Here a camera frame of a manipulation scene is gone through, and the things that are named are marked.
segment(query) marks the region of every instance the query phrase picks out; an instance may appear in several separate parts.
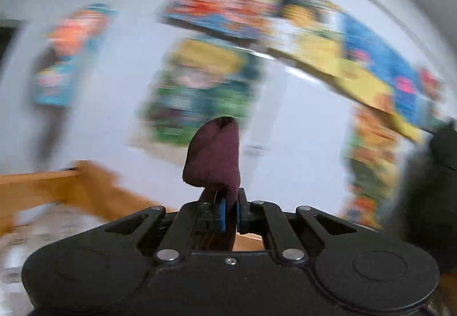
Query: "poster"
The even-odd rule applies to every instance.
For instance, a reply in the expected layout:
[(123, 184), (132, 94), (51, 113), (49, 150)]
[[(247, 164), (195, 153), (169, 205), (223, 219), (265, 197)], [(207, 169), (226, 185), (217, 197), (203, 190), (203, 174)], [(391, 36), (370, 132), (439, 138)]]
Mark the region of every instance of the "poster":
[(381, 228), (379, 211), (396, 186), (395, 155), (398, 135), (366, 106), (355, 111), (347, 165), (352, 173), (350, 199), (344, 218)]
[(348, 14), (343, 26), (343, 60), (337, 84), (363, 104), (392, 114), (391, 49)]
[(261, 39), (273, 9), (273, 0), (170, 0), (165, 17), (236, 38)]
[(184, 165), (189, 142), (207, 121), (227, 115), (243, 127), (261, 78), (261, 59), (252, 53), (208, 35), (183, 39), (165, 59), (132, 144)]
[(341, 15), (329, 0), (276, 0), (267, 45), (314, 69), (338, 75)]
[(33, 100), (37, 104), (72, 105), (79, 76), (93, 60), (114, 13), (106, 4), (93, 3), (53, 28), (48, 37), (57, 61), (35, 75)]
[(361, 103), (390, 114), (396, 131), (420, 141), (417, 71), (348, 14), (343, 26), (344, 58), (337, 85)]
[(442, 82), (424, 67), (419, 68), (421, 94), (418, 103), (417, 123), (422, 130), (434, 132), (446, 124), (443, 118)]

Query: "white wall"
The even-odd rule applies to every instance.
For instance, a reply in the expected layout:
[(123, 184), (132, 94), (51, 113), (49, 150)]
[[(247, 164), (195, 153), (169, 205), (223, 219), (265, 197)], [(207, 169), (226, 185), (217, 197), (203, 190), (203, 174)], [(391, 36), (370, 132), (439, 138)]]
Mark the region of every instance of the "white wall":
[[(75, 105), (67, 114), (68, 122), (63, 135), (65, 141), (52, 159), (50, 168), (68, 166), (70, 161), (76, 159), (93, 159), (120, 172), (123, 176), (122, 183), (126, 187), (169, 206), (179, 207), (184, 202), (198, 196), (199, 189), (186, 186), (182, 182), (179, 167), (125, 146), (134, 113), (145, 98), (148, 83), (161, 66), (163, 53), (177, 39), (193, 33), (190, 30), (158, 22), (157, 12), (160, 11), (164, 1), (0, 0), (0, 14), (3, 14), (4, 18), (21, 19), (27, 22), (16, 46), (7, 57), (5, 72), (0, 82), (0, 118), (3, 122), (0, 129), (1, 172), (32, 172), (40, 167), (40, 164), (35, 161), (34, 155), (40, 143), (40, 134), (46, 129), (49, 118), (54, 115), (32, 105), (30, 81), (36, 60), (47, 47), (44, 34), (58, 18), (65, 16), (76, 7), (93, 2), (109, 3), (119, 10), (118, 16), (116, 16), (95, 62), (86, 70), (81, 81)], [(420, 50), (376, 7), (364, 0), (334, 1), (374, 28), (411, 63), (414, 63), (415, 60), (423, 63), (424, 57)], [(442, 66), (449, 68), (441, 74), (446, 76), (450, 85), (453, 85), (456, 82), (454, 81), (456, 80), (455, 74), (452, 71), (457, 62), (455, 52), (427, 17), (410, 0), (382, 1), (436, 52), (436, 55), (442, 60)], [(291, 96), (286, 97), (285, 99), (290, 100), (285, 100), (280, 105), (285, 106), (290, 113), (302, 114), (305, 117), (317, 116), (318, 114), (308, 111), (307, 107), (303, 105), (303, 98), (300, 98), (303, 90), (299, 89), (300, 85), (295, 81), (289, 84), (293, 86), (295, 95), (292, 98)], [(449, 107), (449, 113), (457, 115), (454, 106), (456, 102), (452, 99), (449, 103), (452, 104)], [(275, 155), (279, 154), (275, 151), (284, 147), (281, 142), (277, 142), (277, 137), (284, 137), (284, 133), (275, 130), (281, 129), (279, 122), (283, 121), (284, 116), (285, 113), (278, 114), (274, 120), (270, 121), (273, 129), (271, 139), (262, 140), (262, 145), (259, 145), (264, 148), (276, 147), (276, 149), (271, 150), (269, 158), (264, 156), (261, 162), (257, 162), (259, 164), (257, 169), (256, 163), (245, 163), (248, 165), (246, 167), (248, 170), (244, 170), (243, 173), (247, 181), (253, 181), (253, 195), (265, 193), (275, 196), (273, 194), (277, 194), (278, 199), (276, 200), (279, 200), (281, 205), (289, 207), (303, 203), (302, 191), (305, 187), (303, 181), (315, 181), (312, 185), (308, 184), (306, 188), (311, 190), (320, 188), (323, 194), (326, 192), (322, 190), (317, 177), (310, 179), (305, 174), (291, 175), (287, 170), (276, 171), (276, 173), (266, 172), (274, 170), (272, 163), (280, 162), (276, 160)], [(312, 117), (309, 119), (310, 122), (315, 120), (317, 119)], [(259, 118), (256, 122), (268, 123), (265, 118)], [(257, 131), (248, 132), (247, 143), (254, 144), (260, 139), (261, 127), (258, 126), (259, 123), (256, 124)], [(319, 137), (322, 137), (322, 129), (305, 125), (305, 123), (296, 123), (296, 134), (303, 134), (303, 142), (309, 141), (313, 136), (315, 136), (315, 142), (319, 142), (321, 140)], [(347, 120), (342, 118), (339, 120), (338, 127), (341, 129), (348, 125)], [(305, 128), (310, 133), (303, 133), (302, 129)], [(328, 137), (334, 137), (334, 134), (329, 133)], [(298, 141), (293, 138), (289, 138), (289, 140), (291, 143), (288, 145), (291, 147), (292, 142)], [(293, 154), (291, 157), (296, 158), (293, 162), (299, 168), (306, 155), (301, 152)], [(320, 166), (319, 170), (321, 173), (325, 173), (325, 170), (340, 170), (341, 161), (336, 161), (336, 163), (338, 165), (329, 164), (328, 168)], [(342, 172), (339, 175), (338, 185), (331, 187), (335, 193), (346, 190)], [(261, 178), (260, 176), (272, 178), (275, 183), (268, 184), (265, 182), (267, 180), (262, 184), (255, 183), (255, 180), (258, 181)], [(287, 178), (293, 188), (286, 189), (281, 195), (273, 186), (278, 186)], [(326, 206), (324, 203), (322, 204), (320, 208), (325, 210)]]

